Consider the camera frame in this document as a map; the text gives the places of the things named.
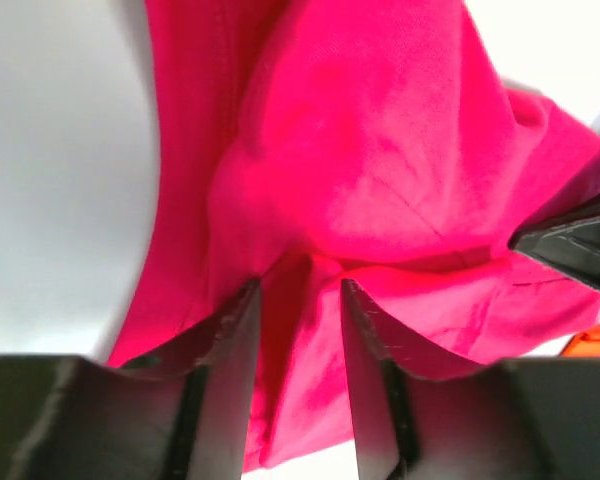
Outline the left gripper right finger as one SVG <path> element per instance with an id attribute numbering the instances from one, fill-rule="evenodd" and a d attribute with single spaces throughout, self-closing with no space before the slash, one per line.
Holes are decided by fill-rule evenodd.
<path id="1" fill-rule="evenodd" d="M 363 479 L 600 479 L 600 358 L 481 367 L 409 330 L 355 282 L 341 327 Z"/>

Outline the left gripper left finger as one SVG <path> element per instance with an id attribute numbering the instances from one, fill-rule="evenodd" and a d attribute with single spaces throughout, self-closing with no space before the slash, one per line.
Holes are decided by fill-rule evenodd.
<path id="1" fill-rule="evenodd" d="M 239 478 L 260 305 L 249 281 L 119 368 L 0 354 L 0 479 Z"/>

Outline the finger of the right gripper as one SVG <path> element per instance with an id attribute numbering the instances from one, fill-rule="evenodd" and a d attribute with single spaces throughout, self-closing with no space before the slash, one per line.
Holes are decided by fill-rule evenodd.
<path id="1" fill-rule="evenodd" d="M 600 194 L 564 215 L 517 230 L 508 247 L 600 292 Z"/>

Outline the pink t-shirt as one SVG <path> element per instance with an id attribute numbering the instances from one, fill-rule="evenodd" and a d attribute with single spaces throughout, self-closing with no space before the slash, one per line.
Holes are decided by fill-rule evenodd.
<path id="1" fill-rule="evenodd" d="M 488 364 L 596 324 L 511 252 L 600 193 L 600 136 L 502 83 L 461 1 L 150 1 L 161 167 L 113 365 L 262 282 L 247 471 L 352 436 L 340 282 Z"/>

